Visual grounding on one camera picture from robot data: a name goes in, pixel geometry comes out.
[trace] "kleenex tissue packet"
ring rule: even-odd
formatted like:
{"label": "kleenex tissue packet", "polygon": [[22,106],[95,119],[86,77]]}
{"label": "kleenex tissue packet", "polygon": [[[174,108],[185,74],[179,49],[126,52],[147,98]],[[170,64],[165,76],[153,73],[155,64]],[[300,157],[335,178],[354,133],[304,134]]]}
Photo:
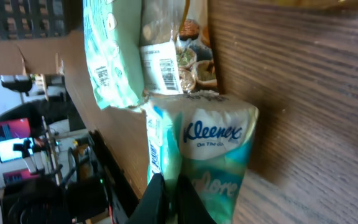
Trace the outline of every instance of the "kleenex tissue packet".
{"label": "kleenex tissue packet", "polygon": [[148,181],[161,172],[170,191],[178,175],[186,175],[211,217],[231,223],[258,109],[211,93],[151,97],[145,109]]}
{"label": "kleenex tissue packet", "polygon": [[142,2],[83,0],[83,8],[86,63],[98,106],[129,108],[141,104]]}

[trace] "wood grain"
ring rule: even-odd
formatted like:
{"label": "wood grain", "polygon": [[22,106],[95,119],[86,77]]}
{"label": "wood grain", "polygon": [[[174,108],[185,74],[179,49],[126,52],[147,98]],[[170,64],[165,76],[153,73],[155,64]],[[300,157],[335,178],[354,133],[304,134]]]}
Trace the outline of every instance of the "wood grain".
{"label": "wood grain", "polygon": [[[358,223],[358,7],[214,0],[209,11],[222,91],[260,109],[235,222]],[[98,109],[83,49],[75,47],[83,36],[72,36],[67,88],[141,197],[144,115]]]}

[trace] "wooden table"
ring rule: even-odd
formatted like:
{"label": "wooden table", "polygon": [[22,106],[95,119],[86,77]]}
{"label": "wooden table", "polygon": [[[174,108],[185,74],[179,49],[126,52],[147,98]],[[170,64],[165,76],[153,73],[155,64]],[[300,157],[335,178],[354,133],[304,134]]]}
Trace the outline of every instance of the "wooden table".
{"label": "wooden table", "polygon": [[[358,223],[358,8],[307,11],[210,1],[219,81],[260,110],[236,223]],[[148,164],[143,114],[94,102],[83,37],[67,88],[138,197]]]}

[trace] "monitor screen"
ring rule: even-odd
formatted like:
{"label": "monitor screen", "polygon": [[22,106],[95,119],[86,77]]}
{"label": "monitor screen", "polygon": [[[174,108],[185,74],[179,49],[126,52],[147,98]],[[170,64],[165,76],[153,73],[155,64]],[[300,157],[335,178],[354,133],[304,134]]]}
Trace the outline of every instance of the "monitor screen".
{"label": "monitor screen", "polygon": [[13,151],[14,144],[23,144],[28,139],[30,147],[34,140],[30,137],[30,124],[27,118],[0,122],[0,161],[21,159],[20,151]]}

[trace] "kleenex logo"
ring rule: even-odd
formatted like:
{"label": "kleenex logo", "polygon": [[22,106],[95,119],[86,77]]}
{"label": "kleenex logo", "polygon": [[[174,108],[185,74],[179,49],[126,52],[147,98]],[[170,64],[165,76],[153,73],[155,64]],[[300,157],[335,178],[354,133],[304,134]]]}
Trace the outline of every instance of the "kleenex logo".
{"label": "kleenex logo", "polygon": [[[190,130],[194,129],[194,136],[190,134]],[[202,121],[196,121],[195,124],[190,123],[183,133],[183,141],[186,143],[187,139],[208,139],[208,138],[229,138],[230,139],[239,139],[241,137],[242,128],[237,127],[204,127]]]}

